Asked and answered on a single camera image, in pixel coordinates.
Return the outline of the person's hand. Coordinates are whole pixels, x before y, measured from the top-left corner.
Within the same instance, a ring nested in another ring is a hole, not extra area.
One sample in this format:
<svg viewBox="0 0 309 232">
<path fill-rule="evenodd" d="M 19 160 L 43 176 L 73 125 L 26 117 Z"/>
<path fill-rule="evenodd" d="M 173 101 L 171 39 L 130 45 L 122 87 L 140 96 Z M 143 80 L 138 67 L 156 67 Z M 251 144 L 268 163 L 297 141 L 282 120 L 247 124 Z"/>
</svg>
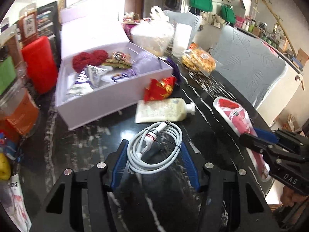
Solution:
<svg viewBox="0 0 309 232">
<path fill-rule="evenodd" d="M 281 195 L 281 203 L 283 206 L 292 207 L 295 203 L 301 203 L 307 199 L 307 196 L 300 195 L 294 190 L 290 189 L 287 186 L 283 187 L 283 192 Z"/>
</svg>

